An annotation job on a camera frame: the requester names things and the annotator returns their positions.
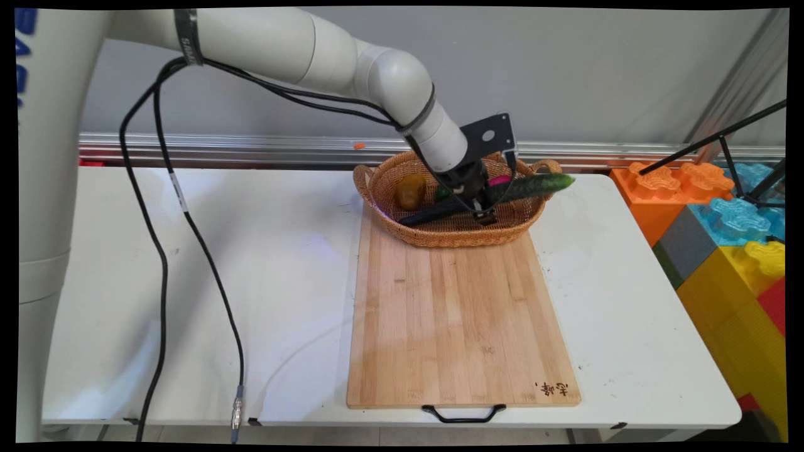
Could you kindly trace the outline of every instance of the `gray wall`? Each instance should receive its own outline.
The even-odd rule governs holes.
[[[787,98],[787,64],[773,78],[768,91],[751,114],[758,113],[785,98]],[[786,125],[787,109],[783,109],[738,130],[729,142],[736,145],[784,146]]]
[[[506,109],[518,139],[587,142],[681,142],[767,14],[473,6],[305,9],[358,38],[418,57],[458,124]],[[116,132],[159,68],[177,55],[107,41],[82,131]],[[188,68],[176,78],[181,81],[163,89],[169,134],[396,136],[359,118],[290,104],[212,68]],[[130,130],[154,131],[150,105]],[[761,134],[773,139],[778,128]]]

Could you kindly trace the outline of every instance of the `blue toy block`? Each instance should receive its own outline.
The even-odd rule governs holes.
[[[760,216],[748,201],[715,198],[709,204],[685,206],[659,243],[686,281],[717,247],[750,241],[767,244],[770,229],[771,220]]]
[[[757,206],[744,199],[715,198],[709,205],[689,207],[717,246],[744,246],[750,241],[767,244],[770,220],[760,216]]]
[[[740,176],[740,186],[743,189],[743,193],[749,193],[751,190],[757,187],[762,179],[767,177],[773,169],[770,166],[763,165],[762,163],[735,163],[734,170],[737,172],[737,175]],[[723,169],[723,174],[731,180],[734,180],[732,177],[732,172],[728,168]],[[770,188],[765,194],[761,197],[762,201],[765,201],[769,197],[773,196],[773,188]],[[732,189],[732,195],[737,195],[736,183],[735,187]]]
[[[785,209],[761,208],[759,214],[770,221],[770,233],[785,239]]]

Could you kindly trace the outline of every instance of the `basket handle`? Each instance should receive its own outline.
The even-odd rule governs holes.
[[[558,164],[555,160],[539,160],[538,162],[531,165],[531,169],[535,173],[541,167],[547,167],[551,174],[560,175],[561,174],[561,165]],[[544,196],[544,201],[550,200],[555,193],[551,193],[547,196]]]
[[[352,178],[355,181],[357,192],[363,197],[363,200],[371,205],[374,203],[371,201],[371,195],[368,192],[368,181],[371,180],[371,175],[373,174],[374,168],[369,168],[365,165],[355,166],[355,170],[352,171]]]

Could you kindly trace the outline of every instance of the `black tripod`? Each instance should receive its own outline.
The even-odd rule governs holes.
[[[745,199],[746,201],[754,204],[758,208],[785,208],[784,203],[764,203],[760,201],[760,197],[765,194],[771,187],[773,187],[776,182],[778,182],[781,178],[785,177],[785,160],[783,158],[776,166],[773,167],[773,170],[770,172],[769,175],[765,176],[750,193],[746,194],[743,192],[743,187],[740,185],[740,176],[737,175],[737,172],[734,169],[734,161],[732,161],[732,155],[728,152],[728,145],[726,144],[726,135],[730,135],[735,133],[737,130],[742,129],[743,127],[752,124],[756,121],[761,120],[763,117],[770,115],[771,113],[775,113],[778,110],[784,109],[787,107],[787,99],[771,105],[767,109],[760,111],[759,113],[753,114],[749,117],[746,117],[744,120],[737,122],[734,125],[730,125],[725,129],[721,130],[720,132],[716,132],[708,137],[700,140],[699,142],[692,143],[691,145],[685,147],[684,149],[676,152],[673,155],[669,155],[658,162],[654,163],[653,165],[648,166],[647,168],[639,171],[640,175],[646,175],[651,171],[659,168],[660,166],[665,166],[666,164],[681,158],[687,154],[691,154],[696,150],[700,149],[701,147],[706,146],[709,143],[713,143],[715,141],[720,141],[720,147],[723,148],[723,155],[726,158],[726,163],[728,164],[728,169],[732,172],[732,177],[734,178],[734,187],[737,189],[737,198]]]

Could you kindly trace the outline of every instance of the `floor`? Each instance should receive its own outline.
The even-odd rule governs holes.
[[[133,425],[109,425],[101,441],[131,442]],[[228,444],[228,427],[146,427],[147,442]],[[71,441],[71,430],[43,433],[45,441]],[[517,446],[569,444],[565,429],[404,428],[404,427],[251,427],[240,429],[239,444],[291,446]]]

